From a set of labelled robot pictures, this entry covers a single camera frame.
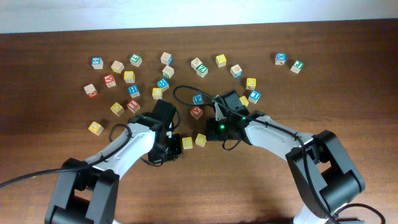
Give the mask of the yellow E block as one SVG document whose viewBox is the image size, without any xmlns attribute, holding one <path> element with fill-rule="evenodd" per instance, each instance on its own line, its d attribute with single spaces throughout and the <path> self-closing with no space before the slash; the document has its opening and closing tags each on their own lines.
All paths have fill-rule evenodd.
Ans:
<svg viewBox="0 0 398 224">
<path fill-rule="evenodd" d="M 240 100 L 240 102 L 242 103 L 242 105 L 248 106 L 249 101 L 248 101 L 248 99 L 247 99 L 245 96 L 241 96 L 241 97 L 239 98 L 239 100 Z"/>
</svg>

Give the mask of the blue top block far left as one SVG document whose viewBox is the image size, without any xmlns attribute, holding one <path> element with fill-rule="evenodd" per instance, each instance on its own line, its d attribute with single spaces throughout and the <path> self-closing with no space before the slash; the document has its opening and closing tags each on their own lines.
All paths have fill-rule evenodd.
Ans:
<svg viewBox="0 0 398 224">
<path fill-rule="evenodd" d="M 96 69 L 96 70 L 103 69 L 103 60 L 102 60 L 102 58 L 101 57 L 93 57 L 91 59 L 91 66 L 94 69 Z"/>
</svg>

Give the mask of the wooden block blue D side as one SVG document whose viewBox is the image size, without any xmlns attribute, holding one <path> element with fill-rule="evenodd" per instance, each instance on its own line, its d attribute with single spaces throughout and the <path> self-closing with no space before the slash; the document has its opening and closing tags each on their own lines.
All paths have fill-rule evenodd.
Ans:
<svg viewBox="0 0 398 224">
<path fill-rule="evenodd" d="M 165 65 L 170 65 L 172 63 L 172 60 L 173 60 L 172 55 L 167 52 L 163 52 L 160 57 L 161 63 Z"/>
</svg>

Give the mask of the blue X block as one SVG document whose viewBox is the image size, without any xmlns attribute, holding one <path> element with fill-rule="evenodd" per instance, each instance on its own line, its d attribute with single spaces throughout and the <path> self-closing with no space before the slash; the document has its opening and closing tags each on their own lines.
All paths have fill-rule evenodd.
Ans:
<svg viewBox="0 0 398 224">
<path fill-rule="evenodd" d="M 276 65 L 284 65 L 286 60 L 287 60 L 286 53 L 281 53 L 281 52 L 276 53 L 275 60 L 274 60 Z"/>
</svg>

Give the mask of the yellow block bottom left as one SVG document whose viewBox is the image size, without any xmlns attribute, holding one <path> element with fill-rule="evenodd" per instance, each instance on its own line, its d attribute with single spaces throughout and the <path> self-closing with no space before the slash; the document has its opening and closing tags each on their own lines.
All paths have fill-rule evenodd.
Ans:
<svg viewBox="0 0 398 224">
<path fill-rule="evenodd" d="M 100 125 L 99 123 L 97 123 L 96 121 L 93 121 L 88 129 L 95 135 L 99 136 L 102 131 L 104 130 L 104 127 L 102 125 Z"/>
</svg>

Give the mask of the blue H block centre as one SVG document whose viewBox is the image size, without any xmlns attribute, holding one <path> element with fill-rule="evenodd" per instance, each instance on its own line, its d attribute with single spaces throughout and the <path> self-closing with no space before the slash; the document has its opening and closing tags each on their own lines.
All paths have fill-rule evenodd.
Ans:
<svg viewBox="0 0 398 224">
<path fill-rule="evenodd" d="M 169 83 L 165 78 L 160 79 L 157 82 L 157 86 L 161 88 L 162 92 L 165 92 L 166 90 L 169 89 Z"/>
</svg>

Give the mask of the red A block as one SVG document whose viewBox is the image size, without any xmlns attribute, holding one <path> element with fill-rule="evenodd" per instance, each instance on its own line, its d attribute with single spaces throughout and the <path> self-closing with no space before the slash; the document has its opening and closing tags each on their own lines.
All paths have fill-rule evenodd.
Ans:
<svg viewBox="0 0 398 224">
<path fill-rule="evenodd" d="M 105 75 L 103 77 L 104 83 L 108 88 L 116 86 L 116 81 L 113 77 L 113 75 Z"/>
</svg>

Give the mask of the red I block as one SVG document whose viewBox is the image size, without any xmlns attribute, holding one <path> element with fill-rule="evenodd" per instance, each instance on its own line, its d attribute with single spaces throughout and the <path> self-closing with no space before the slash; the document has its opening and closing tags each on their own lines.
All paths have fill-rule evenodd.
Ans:
<svg viewBox="0 0 398 224">
<path fill-rule="evenodd" d="M 127 107 L 133 113 L 137 113 L 139 111 L 139 109 L 141 108 L 139 103 L 134 99 L 132 99 L 131 101 L 128 102 Z"/>
</svg>

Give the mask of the yellow block right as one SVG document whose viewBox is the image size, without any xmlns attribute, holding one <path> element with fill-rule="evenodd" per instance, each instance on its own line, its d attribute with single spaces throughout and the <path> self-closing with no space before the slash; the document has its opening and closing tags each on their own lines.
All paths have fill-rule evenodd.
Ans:
<svg viewBox="0 0 398 224">
<path fill-rule="evenodd" d="M 255 78 L 247 78 L 246 79 L 246 89 L 247 90 L 255 90 L 256 88 L 256 79 Z"/>
</svg>

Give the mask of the blue P block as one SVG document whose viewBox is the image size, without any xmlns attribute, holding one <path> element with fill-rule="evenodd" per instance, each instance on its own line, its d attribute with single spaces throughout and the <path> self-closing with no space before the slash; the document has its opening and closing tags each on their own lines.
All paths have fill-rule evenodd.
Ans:
<svg viewBox="0 0 398 224">
<path fill-rule="evenodd" d="M 193 95 L 193 102 L 195 105 L 204 104 L 204 99 L 202 94 Z"/>
</svg>

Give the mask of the green Z block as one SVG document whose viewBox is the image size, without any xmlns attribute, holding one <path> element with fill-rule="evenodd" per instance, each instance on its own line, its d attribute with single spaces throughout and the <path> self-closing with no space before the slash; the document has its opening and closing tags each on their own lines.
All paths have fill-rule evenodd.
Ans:
<svg viewBox="0 0 398 224">
<path fill-rule="evenodd" d="M 203 78 L 208 73 L 208 67 L 206 65 L 204 65 L 203 63 L 201 63 L 199 66 L 197 66 L 196 73 L 197 73 L 197 75 L 199 75 L 200 77 Z"/>
</svg>

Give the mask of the red V block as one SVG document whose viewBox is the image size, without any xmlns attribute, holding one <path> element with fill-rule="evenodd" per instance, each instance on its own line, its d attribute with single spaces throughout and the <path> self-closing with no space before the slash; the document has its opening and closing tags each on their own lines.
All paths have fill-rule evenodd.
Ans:
<svg viewBox="0 0 398 224">
<path fill-rule="evenodd" d="M 199 119 L 203 115 L 203 110 L 199 106 L 194 106 L 190 110 L 190 114 L 195 118 Z"/>
</svg>

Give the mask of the wooden block blue D front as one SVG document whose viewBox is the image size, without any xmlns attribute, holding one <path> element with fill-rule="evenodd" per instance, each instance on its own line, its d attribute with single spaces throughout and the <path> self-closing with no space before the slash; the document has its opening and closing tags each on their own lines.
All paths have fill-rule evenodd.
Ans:
<svg viewBox="0 0 398 224">
<path fill-rule="evenodd" d="M 242 71 L 241 67 L 238 64 L 233 65 L 230 68 L 230 72 L 231 72 L 233 78 L 238 78 L 238 77 L 240 77 L 243 74 L 243 71 Z"/>
</svg>

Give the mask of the green L block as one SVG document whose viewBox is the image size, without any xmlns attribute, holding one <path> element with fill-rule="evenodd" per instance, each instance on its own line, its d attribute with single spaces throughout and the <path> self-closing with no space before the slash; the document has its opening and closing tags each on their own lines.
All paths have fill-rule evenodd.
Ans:
<svg viewBox="0 0 398 224">
<path fill-rule="evenodd" d="M 138 54 L 133 54 L 130 59 L 129 59 L 130 63 L 135 66 L 135 67 L 139 67 L 142 63 L 142 57 Z"/>
</svg>

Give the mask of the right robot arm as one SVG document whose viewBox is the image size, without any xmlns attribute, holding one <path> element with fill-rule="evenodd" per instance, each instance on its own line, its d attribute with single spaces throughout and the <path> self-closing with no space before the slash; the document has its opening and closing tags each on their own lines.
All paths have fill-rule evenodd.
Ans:
<svg viewBox="0 0 398 224">
<path fill-rule="evenodd" d="M 365 182 L 337 136 L 297 132 L 260 111 L 249 112 L 236 91 L 212 99 L 209 141 L 235 140 L 270 151 L 290 168 L 303 207 L 294 223 L 336 223 L 335 215 L 361 192 Z"/>
</svg>

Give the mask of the blue I block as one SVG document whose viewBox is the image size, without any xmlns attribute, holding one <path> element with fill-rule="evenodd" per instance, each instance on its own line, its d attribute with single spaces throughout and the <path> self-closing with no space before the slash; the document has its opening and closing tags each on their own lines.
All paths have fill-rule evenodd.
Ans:
<svg viewBox="0 0 398 224">
<path fill-rule="evenodd" d="M 260 97 L 261 97 L 261 94 L 258 91 L 253 90 L 248 96 L 248 101 L 256 104 Z"/>
</svg>

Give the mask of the green J block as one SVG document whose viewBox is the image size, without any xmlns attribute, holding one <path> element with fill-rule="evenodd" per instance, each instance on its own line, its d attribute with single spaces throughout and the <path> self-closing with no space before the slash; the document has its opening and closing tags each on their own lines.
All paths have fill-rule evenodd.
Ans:
<svg viewBox="0 0 398 224">
<path fill-rule="evenodd" d="M 293 63 L 293 65 L 292 65 L 292 67 L 291 67 L 290 70 L 291 70 L 292 72 L 296 73 L 296 74 L 299 74 L 299 72 L 301 71 L 301 69 L 303 68 L 304 65 L 305 65 L 305 64 L 304 64 L 302 61 L 296 60 L 296 61 Z"/>
</svg>

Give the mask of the plain wooden block yellow side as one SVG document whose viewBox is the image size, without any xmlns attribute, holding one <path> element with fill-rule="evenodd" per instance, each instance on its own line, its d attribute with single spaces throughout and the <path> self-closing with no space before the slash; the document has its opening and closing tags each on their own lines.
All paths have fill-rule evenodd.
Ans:
<svg viewBox="0 0 398 224">
<path fill-rule="evenodd" d="M 122 71 L 124 70 L 124 65 L 122 62 L 115 60 L 111 65 L 111 69 L 113 72 L 122 73 Z"/>
</svg>

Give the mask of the plain wooden block centre top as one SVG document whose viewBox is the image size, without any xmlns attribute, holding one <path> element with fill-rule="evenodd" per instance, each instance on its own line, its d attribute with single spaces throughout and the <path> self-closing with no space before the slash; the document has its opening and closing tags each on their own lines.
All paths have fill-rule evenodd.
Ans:
<svg viewBox="0 0 398 224">
<path fill-rule="evenodd" d="M 191 67 L 194 69 L 194 71 L 197 70 L 197 67 L 199 67 L 202 64 L 202 61 L 197 57 L 195 59 L 193 59 L 190 62 Z"/>
</svg>

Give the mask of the yellow S block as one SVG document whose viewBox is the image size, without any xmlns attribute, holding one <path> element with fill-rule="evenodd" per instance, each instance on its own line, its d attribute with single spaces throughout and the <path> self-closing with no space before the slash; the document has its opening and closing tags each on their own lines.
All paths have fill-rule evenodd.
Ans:
<svg viewBox="0 0 398 224">
<path fill-rule="evenodd" d="M 183 149 L 192 149 L 193 148 L 193 141 L 191 137 L 182 138 L 182 146 Z"/>
<path fill-rule="evenodd" d="M 198 133 L 195 139 L 195 144 L 204 147 L 206 144 L 206 136 L 204 134 Z"/>
</svg>

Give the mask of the blue h block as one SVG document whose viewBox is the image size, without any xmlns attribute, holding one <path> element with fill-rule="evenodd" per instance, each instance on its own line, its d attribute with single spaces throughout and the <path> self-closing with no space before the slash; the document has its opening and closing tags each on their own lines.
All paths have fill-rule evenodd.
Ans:
<svg viewBox="0 0 398 224">
<path fill-rule="evenodd" d="M 139 90 L 137 88 L 137 85 L 133 85 L 133 86 L 129 86 L 127 88 L 131 98 L 136 98 L 138 96 L 140 96 Z"/>
<path fill-rule="evenodd" d="M 165 92 L 166 90 L 169 89 L 169 83 L 165 78 L 160 79 L 157 82 L 157 86 L 161 88 L 162 92 Z"/>
</svg>

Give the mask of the wooden block green side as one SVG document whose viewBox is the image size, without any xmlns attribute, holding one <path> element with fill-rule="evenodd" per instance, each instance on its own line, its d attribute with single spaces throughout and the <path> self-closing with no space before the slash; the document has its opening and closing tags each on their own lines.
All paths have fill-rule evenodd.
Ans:
<svg viewBox="0 0 398 224">
<path fill-rule="evenodd" d="M 174 69 L 171 67 L 171 66 L 169 66 L 169 65 L 166 65 L 165 67 L 164 67 L 164 69 L 162 70 L 162 74 L 163 74 L 163 76 L 165 77 L 165 78 L 168 78 L 168 79 L 170 79 L 170 78 L 172 78 L 172 76 L 174 75 Z"/>
</svg>

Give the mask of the yellow block top centre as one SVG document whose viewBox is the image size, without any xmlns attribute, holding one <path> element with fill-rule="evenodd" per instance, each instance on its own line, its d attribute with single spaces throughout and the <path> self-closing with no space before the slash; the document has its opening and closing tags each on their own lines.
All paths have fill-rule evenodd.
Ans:
<svg viewBox="0 0 398 224">
<path fill-rule="evenodd" d="M 224 54 L 220 54 L 216 56 L 216 64 L 218 68 L 226 66 L 226 57 Z"/>
</svg>

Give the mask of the blue H block left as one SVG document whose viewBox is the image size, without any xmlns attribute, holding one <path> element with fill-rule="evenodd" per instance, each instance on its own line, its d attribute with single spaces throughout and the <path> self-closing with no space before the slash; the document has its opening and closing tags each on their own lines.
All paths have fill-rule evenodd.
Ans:
<svg viewBox="0 0 398 224">
<path fill-rule="evenodd" d="M 133 85 L 133 86 L 129 86 L 127 88 L 131 98 L 136 98 L 138 96 L 140 96 L 139 90 L 137 88 L 137 85 Z"/>
</svg>

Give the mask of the yellow block upper left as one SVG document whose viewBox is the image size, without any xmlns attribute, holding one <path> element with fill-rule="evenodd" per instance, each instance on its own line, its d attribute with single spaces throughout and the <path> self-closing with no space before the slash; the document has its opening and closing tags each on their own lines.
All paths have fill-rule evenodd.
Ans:
<svg viewBox="0 0 398 224">
<path fill-rule="evenodd" d="M 133 71 L 125 71 L 124 72 L 124 81 L 126 83 L 134 83 L 135 82 L 135 74 Z"/>
</svg>

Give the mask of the wooden block red side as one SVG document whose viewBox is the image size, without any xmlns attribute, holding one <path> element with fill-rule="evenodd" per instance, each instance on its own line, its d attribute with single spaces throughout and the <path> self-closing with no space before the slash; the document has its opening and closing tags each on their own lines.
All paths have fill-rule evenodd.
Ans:
<svg viewBox="0 0 398 224">
<path fill-rule="evenodd" d="M 95 96 L 98 96 L 98 92 L 93 84 L 89 84 L 87 86 L 84 86 L 84 91 L 86 92 L 87 96 L 89 98 L 93 98 Z"/>
</svg>

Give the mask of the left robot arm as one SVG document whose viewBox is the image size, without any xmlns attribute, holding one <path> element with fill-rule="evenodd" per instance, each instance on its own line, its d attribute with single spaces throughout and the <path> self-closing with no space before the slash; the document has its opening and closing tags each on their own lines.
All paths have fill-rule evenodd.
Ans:
<svg viewBox="0 0 398 224">
<path fill-rule="evenodd" d="M 45 223 L 116 223 L 119 181 L 132 165 L 159 167 L 182 154 L 180 135 L 172 120 L 176 107 L 158 100 L 151 112 L 138 114 L 123 124 L 122 133 L 97 154 L 79 161 L 66 160 L 58 176 Z"/>
</svg>

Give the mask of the yellow block lower left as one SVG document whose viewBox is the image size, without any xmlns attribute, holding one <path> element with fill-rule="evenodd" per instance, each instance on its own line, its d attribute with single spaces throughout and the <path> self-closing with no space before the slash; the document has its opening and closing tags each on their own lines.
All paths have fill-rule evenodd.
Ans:
<svg viewBox="0 0 398 224">
<path fill-rule="evenodd" d="M 120 105 L 118 102 L 115 102 L 111 107 L 110 110 L 117 116 L 121 116 L 125 110 L 122 105 Z"/>
</svg>

